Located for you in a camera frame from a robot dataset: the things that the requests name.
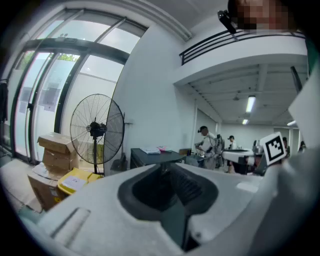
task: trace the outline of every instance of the electric fan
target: electric fan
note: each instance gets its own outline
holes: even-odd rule
[[[75,108],[70,122],[70,136],[78,155],[90,164],[111,160],[124,139],[125,124],[119,106],[108,96],[93,94]]]

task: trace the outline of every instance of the black table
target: black table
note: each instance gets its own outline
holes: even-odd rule
[[[147,154],[140,148],[131,149],[130,169],[153,164],[181,162],[185,156],[177,152],[161,152],[160,154]]]

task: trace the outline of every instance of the ceiling light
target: ceiling light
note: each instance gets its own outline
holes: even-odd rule
[[[287,124],[287,126],[293,126],[295,123],[296,123],[296,121],[289,122],[289,123]]]
[[[249,96],[248,105],[246,106],[246,111],[245,111],[245,112],[251,113],[252,108],[254,107],[255,102],[256,102],[256,97],[255,97],[255,96]]]

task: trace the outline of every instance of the cardboard box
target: cardboard box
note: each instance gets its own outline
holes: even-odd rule
[[[45,148],[42,162],[49,171],[55,167],[65,170],[72,170],[73,168],[79,167],[78,154],[76,151],[70,154],[62,154]]]
[[[49,171],[43,163],[40,163],[28,173],[35,196],[46,211],[66,197],[58,188],[58,180],[68,172],[59,168]]]
[[[79,142],[76,139],[72,141],[70,136],[55,132],[39,136],[38,143],[41,147],[62,154],[72,154],[76,151],[75,147],[78,148],[79,145]]]

